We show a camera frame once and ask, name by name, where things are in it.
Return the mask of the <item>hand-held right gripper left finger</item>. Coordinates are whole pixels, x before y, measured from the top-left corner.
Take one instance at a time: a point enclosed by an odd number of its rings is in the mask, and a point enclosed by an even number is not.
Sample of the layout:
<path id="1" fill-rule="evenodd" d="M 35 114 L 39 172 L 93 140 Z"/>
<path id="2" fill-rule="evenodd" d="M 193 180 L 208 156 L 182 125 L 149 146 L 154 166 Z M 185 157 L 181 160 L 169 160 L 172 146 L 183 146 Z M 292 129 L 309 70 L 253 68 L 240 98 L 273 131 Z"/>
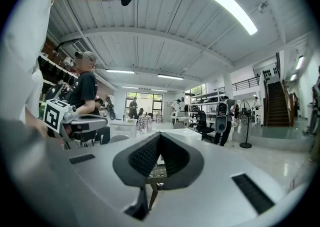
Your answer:
<path id="1" fill-rule="evenodd" d="M 148 210 L 144 183 L 126 185 L 115 169 L 131 176 L 128 159 L 117 154 L 148 139 L 151 134 L 98 147 L 65 151 L 72 167 L 70 199 L 77 227 L 159 227 Z"/>

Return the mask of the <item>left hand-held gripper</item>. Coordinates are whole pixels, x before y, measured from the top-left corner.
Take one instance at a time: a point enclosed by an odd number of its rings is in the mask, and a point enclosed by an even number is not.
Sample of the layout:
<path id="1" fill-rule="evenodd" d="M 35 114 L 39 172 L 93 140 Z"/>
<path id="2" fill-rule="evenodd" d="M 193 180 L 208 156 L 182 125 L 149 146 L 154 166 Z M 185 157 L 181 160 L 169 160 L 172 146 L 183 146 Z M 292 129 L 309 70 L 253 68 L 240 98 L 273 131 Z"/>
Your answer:
<path id="1" fill-rule="evenodd" d="M 108 120 L 100 115 L 78 115 L 74 105 L 58 99 L 46 101 L 43 122 L 48 128 L 50 137 L 61 139 L 65 149 L 70 149 L 73 130 L 93 132 L 107 126 Z"/>

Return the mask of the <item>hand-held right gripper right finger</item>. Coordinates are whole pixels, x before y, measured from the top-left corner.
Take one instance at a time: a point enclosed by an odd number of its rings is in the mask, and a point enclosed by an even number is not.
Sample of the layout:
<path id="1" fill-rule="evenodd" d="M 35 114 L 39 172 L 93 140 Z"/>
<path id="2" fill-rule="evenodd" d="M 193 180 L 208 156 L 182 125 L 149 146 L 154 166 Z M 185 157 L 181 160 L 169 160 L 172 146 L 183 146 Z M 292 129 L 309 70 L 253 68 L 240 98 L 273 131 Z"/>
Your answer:
<path id="1" fill-rule="evenodd" d="M 149 224 L 157 227 L 231 227 L 247 224 L 260 216 L 251 199 L 267 209 L 287 194 L 270 175 L 232 150 L 173 134 L 197 149 L 204 167 L 188 187 L 164 190 L 149 213 Z"/>

